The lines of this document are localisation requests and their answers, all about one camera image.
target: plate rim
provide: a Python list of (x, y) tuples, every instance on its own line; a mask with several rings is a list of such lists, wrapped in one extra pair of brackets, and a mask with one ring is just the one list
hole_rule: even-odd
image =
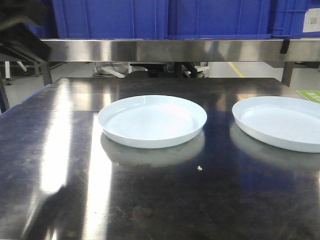
[[(202, 113), (203, 113), (203, 122), (201, 122), (199, 124), (199, 127), (193, 129), (192, 131), (189, 131), (188, 133), (185, 133), (185, 134), (180, 134), (180, 135), (177, 135), (177, 136), (173, 136), (173, 137), (170, 137), (170, 138), (158, 138), (158, 139), (143, 139), (143, 138), (133, 138), (133, 137), (128, 137), (128, 136), (124, 136), (124, 135), (119, 135), (117, 133), (114, 133), (112, 131), (109, 131), (107, 129), (104, 128), (103, 124), (102, 124), (102, 121), (101, 121), (101, 116), (103, 114), (103, 111), (105, 111), (105, 109), (107, 109), (108, 107), (110, 107), (111, 105), (113, 104), (119, 104), (119, 102), (123, 102), (123, 101), (129, 101), (129, 99), (133, 99), (133, 98), (144, 98), (144, 97), (161, 97), (161, 98), (174, 98), (174, 99), (180, 99), (182, 101), (186, 101), (186, 102), (189, 102), (190, 104), (196, 106)], [(152, 143), (152, 142), (159, 142), (159, 141), (170, 141), (170, 140), (174, 140), (174, 139), (178, 139), (178, 138), (183, 138), (183, 137), (186, 137), (186, 136), (189, 136), (189, 135), (192, 135), (196, 132), (198, 132), (199, 130), (201, 130), (204, 126), (204, 124), (207, 122), (208, 120), (208, 115), (207, 115), (207, 112), (204, 110), (204, 108), (202, 106), (200, 106), (199, 104), (191, 101), (191, 100), (188, 100), (188, 99), (185, 99), (185, 98), (182, 98), (182, 97), (177, 97), (177, 96), (172, 96), (172, 95), (159, 95), (159, 94), (149, 94), (149, 95), (137, 95), (137, 96), (131, 96), (131, 97), (126, 97), (126, 98), (122, 98), (122, 99), (119, 99), (117, 101), (114, 101), (112, 102), (111, 104), (103, 107), (99, 113), (98, 113), (98, 122), (99, 122), (99, 125), (102, 127), (103, 129), (103, 132), (107, 135), (107, 134), (111, 134), (111, 135), (114, 135), (116, 136), (117, 138), (122, 138), (122, 139), (126, 139), (126, 140), (130, 140), (130, 141), (137, 141), (137, 142), (148, 142), (148, 143)]]
[[(247, 124), (243, 123), (239, 116), (237, 114), (235, 114), (235, 109), (237, 107), (239, 107), (239, 105), (243, 104), (243, 101), (253, 101), (254, 99), (280, 99), (280, 100), (290, 100), (290, 101), (296, 101), (296, 102), (300, 102), (303, 103), (305, 105), (312, 105), (312, 106), (316, 106), (317, 108), (320, 108), (320, 105), (316, 102), (311, 102), (305, 99), (301, 99), (301, 98), (295, 98), (295, 97), (286, 97), (286, 96), (255, 96), (255, 97), (249, 97), (243, 100), (238, 101), (237, 103), (235, 103), (232, 107), (232, 114), (234, 116), (235, 122), (236, 124), (239, 126), (240, 129), (242, 129), (246, 134), (250, 135), (251, 137), (264, 142), (266, 144), (275, 146), (275, 147), (279, 147), (279, 148), (283, 148), (283, 149), (287, 149), (287, 150), (293, 150), (293, 151), (297, 151), (297, 152), (306, 152), (306, 153), (320, 153), (320, 143), (314, 143), (314, 142), (303, 142), (303, 141), (295, 141), (295, 140), (291, 140), (291, 139), (285, 139), (285, 138), (280, 138), (271, 134), (267, 134), (267, 133), (263, 133), (261, 131), (256, 130), (255, 128), (252, 128), (251, 126), (248, 126)], [(272, 143), (270, 142), (270, 140), (277, 140), (278, 142), (285, 142), (287, 144), (278, 144), (278, 143)], [(298, 144), (300, 145), (300, 147), (285, 147), (284, 145), (288, 145), (288, 144)]]

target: gray floor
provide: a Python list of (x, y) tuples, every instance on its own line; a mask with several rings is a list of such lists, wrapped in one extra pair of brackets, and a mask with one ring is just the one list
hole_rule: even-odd
[[(212, 78), (276, 78), (281, 80), (282, 68), (273, 68), (265, 62), (210, 62), (209, 77)], [(320, 90), (320, 70), (312, 68), (295, 68), (291, 88), (294, 90)], [(85, 62), (69, 62), (52, 69), (52, 80), (72, 77), (92, 77), (94, 64)], [(20, 104), (24, 99), (43, 88), (42, 75), (27, 76), (12, 80), (6, 86), (11, 107)]]

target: white dish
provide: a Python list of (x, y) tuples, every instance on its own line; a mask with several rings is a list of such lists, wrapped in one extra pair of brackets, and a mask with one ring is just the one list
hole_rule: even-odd
[(279, 148), (320, 153), (320, 104), (290, 97), (259, 96), (237, 102), (232, 113), (248, 135)]
[(98, 114), (111, 140), (134, 148), (159, 149), (194, 138), (207, 120), (198, 104), (174, 96), (145, 95), (118, 100)]

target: metal frame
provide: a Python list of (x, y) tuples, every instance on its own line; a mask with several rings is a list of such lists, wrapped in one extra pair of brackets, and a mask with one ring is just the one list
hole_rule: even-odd
[[(317, 62), (320, 39), (259, 40), (72, 40), (44, 39), (51, 62)], [(2, 61), (17, 61), (0, 54)], [(283, 82), (292, 64), (286, 64)], [(51, 83), (48, 74), (45, 82)]]
[(4, 82), (0, 74), (0, 110), (4, 113), (10, 108)]

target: blue plastic crate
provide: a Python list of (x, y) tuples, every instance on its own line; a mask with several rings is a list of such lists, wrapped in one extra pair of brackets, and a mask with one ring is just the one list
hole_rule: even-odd
[(48, 12), (43, 21), (42, 26), (35, 26), (27, 23), (26, 26), (41, 39), (56, 39), (58, 38), (54, 8), (51, 0), (40, 0), (41, 3), (46, 5)]
[(320, 17), (313, 18), (319, 31), (309, 32), (306, 29), (307, 32), (304, 32), (305, 21), (311, 21), (305, 18), (306, 12), (318, 8), (320, 0), (271, 0), (269, 32), (273, 37), (320, 37)]
[(265, 39), (271, 0), (169, 0), (170, 39)]
[(164, 39), (168, 0), (52, 0), (60, 38)]

